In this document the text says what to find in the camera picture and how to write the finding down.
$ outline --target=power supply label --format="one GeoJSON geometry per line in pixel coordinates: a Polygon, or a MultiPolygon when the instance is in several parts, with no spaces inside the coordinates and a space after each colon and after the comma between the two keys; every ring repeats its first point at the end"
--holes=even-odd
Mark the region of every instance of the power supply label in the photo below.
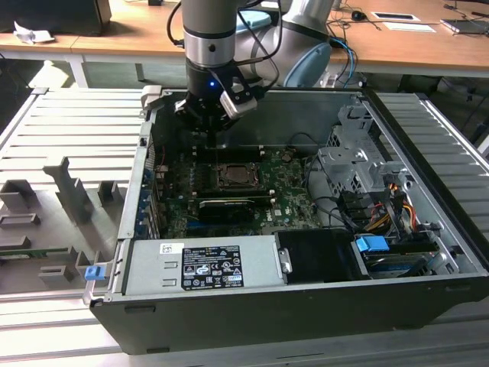
{"type": "Polygon", "coordinates": [[[245,285],[239,246],[184,248],[182,264],[185,291],[245,285]]]}

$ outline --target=paper on desk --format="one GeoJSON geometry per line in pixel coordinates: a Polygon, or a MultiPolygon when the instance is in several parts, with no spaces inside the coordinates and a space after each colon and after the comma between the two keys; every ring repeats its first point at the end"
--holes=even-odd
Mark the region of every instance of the paper on desk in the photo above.
{"type": "Polygon", "coordinates": [[[48,31],[32,31],[30,29],[24,28],[14,22],[15,31],[14,35],[26,44],[36,44],[39,42],[54,41],[54,37],[48,31]]]}
{"type": "Polygon", "coordinates": [[[391,21],[385,21],[383,23],[391,31],[412,31],[412,32],[430,32],[436,33],[436,31],[428,25],[425,24],[415,24],[415,23],[393,23],[391,21]]]}

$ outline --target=red wire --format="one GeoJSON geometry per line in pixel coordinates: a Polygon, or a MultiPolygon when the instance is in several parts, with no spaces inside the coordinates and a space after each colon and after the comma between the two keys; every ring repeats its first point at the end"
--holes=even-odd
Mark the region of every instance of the red wire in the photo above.
{"type": "Polygon", "coordinates": [[[378,208],[379,206],[384,206],[384,205],[383,205],[383,203],[379,203],[379,204],[375,205],[375,206],[372,208],[372,212],[371,212],[372,217],[371,217],[370,221],[374,220],[374,211],[375,211],[375,210],[376,210],[376,208],[378,208]]]}

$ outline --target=blue latch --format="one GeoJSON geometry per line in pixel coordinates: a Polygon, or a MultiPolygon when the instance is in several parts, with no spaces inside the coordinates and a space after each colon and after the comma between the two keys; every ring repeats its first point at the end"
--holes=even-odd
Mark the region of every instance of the blue latch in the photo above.
{"type": "Polygon", "coordinates": [[[85,270],[86,281],[103,281],[105,279],[105,265],[92,265],[85,270]]]}
{"type": "Polygon", "coordinates": [[[360,252],[389,251],[389,245],[381,235],[364,235],[356,242],[360,252]]]}

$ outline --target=yellow wire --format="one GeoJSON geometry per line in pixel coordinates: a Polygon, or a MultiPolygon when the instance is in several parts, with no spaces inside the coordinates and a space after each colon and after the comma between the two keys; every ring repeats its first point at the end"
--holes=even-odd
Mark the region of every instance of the yellow wire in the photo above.
{"type": "Polygon", "coordinates": [[[376,221],[374,224],[372,224],[371,226],[367,227],[366,230],[367,231],[371,231],[372,229],[378,228],[379,226],[383,225],[386,221],[388,221],[389,218],[390,218],[389,217],[389,214],[386,214],[381,219],[379,219],[378,221],[376,221]]]}

